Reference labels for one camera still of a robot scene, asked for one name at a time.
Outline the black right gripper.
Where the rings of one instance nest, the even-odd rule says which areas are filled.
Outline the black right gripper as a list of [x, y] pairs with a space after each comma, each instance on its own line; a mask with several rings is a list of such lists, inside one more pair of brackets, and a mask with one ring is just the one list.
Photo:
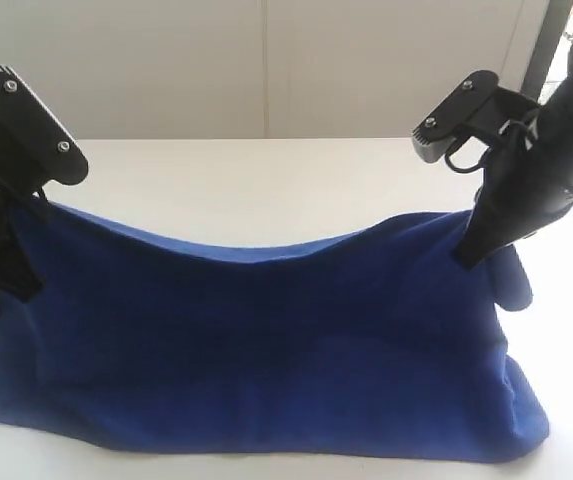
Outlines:
[[500, 89], [476, 116], [497, 138], [483, 155], [483, 184], [453, 249], [453, 258], [464, 269], [570, 211], [571, 113], [562, 90], [537, 105]]

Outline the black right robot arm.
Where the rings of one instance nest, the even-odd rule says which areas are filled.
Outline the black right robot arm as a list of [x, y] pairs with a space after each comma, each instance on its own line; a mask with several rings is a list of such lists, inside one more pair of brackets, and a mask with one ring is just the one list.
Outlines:
[[454, 259], [471, 269], [573, 207], [573, 43], [567, 75], [531, 118], [508, 123], [484, 155], [483, 183]]

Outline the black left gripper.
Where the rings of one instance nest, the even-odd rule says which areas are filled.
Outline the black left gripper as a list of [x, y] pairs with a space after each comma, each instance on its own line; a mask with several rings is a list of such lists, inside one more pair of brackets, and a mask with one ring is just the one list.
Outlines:
[[26, 303], [39, 294], [44, 283], [22, 249], [12, 225], [17, 207], [45, 223], [49, 203], [43, 185], [44, 171], [4, 137], [0, 129], [0, 288]]

